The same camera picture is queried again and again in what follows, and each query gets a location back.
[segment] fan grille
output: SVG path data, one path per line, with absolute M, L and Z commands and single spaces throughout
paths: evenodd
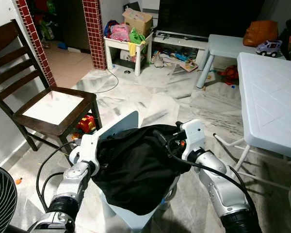
M 4 232 L 13 217 L 17 202 L 15 183 L 0 167 L 0 233 Z

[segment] orange bag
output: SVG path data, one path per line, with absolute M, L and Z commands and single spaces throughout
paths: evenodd
M 277 22 L 272 20 L 254 21 L 247 29 L 242 43 L 246 46 L 256 47 L 266 40 L 276 40 L 277 37 Z

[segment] tiled floor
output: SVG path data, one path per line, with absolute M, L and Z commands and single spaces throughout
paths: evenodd
M 58 41 L 50 41 L 50 49 L 44 49 L 57 86 L 71 88 L 92 68 L 92 58 L 87 53 L 69 52 L 57 47 Z
M 171 124 L 177 120 L 200 119 L 205 126 L 206 149 L 212 150 L 217 157 L 233 166 L 241 151 L 223 148 L 212 136 L 219 134 L 227 141 L 243 136 L 241 102 L 238 86 L 231 88 L 220 82 L 211 73 L 206 91 L 196 89 L 195 83 L 200 72 L 183 72 L 172 75 L 171 67 L 147 67 L 139 77 L 124 74 L 127 68 L 116 67 L 108 71 L 92 70 L 74 88 L 97 94 L 97 103 L 102 124 L 106 124 L 119 114 L 131 110 L 140 113 L 140 125 Z M 9 172 L 16 179 L 23 178 L 17 186 L 18 205 L 13 224 L 28 228 L 42 214 L 42 207 L 34 188 L 34 180 L 41 162 L 53 151 L 42 145 L 39 151 L 29 150 Z M 68 167 L 64 157 L 58 153 L 48 163 L 42 174 L 41 185 L 51 173 Z M 248 161 L 241 170 L 260 175 L 265 179 L 291 184 L 291 167 L 276 160 L 265 160 L 249 154 Z M 288 193 L 276 187 L 243 178 L 255 202 L 259 223 L 264 233 L 291 233 L 291 211 Z M 47 187 L 46 200 L 50 201 L 60 178 L 54 178 Z M 178 190 L 170 208 L 157 211 L 145 227 L 144 233 L 223 233 L 208 194 L 197 174 L 191 170 L 178 182 Z M 129 233 L 127 225 L 118 216 L 104 217 L 103 205 L 98 188 L 89 183 L 85 198 L 76 221 L 78 233 Z

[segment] red brick pillar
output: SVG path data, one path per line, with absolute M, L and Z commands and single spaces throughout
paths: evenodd
M 32 21 L 32 17 L 29 13 L 28 6 L 25 0 L 16 0 L 20 15 L 24 21 L 27 33 L 29 35 L 30 41 L 33 45 L 34 51 L 37 54 L 41 68 L 44 72 L 45 77 L 48 80 L 50 86 L 56 86 L 56 82 L 53 78 L 52 71 L 50 70 L 47 57 L 45 56 L 44 50 L 42 48 L 41 41 L 38 37 L 37 31 Z
M 99 0 L 82 1 L 93 66 L 97 69 L 106 69 L 107 62 L 103 43 L 100 2 Z

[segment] television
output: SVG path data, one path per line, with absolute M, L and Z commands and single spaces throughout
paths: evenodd
M 157 33 L 207 40 L 210 34 L 243 37 L 264 0 L 161 0 Z

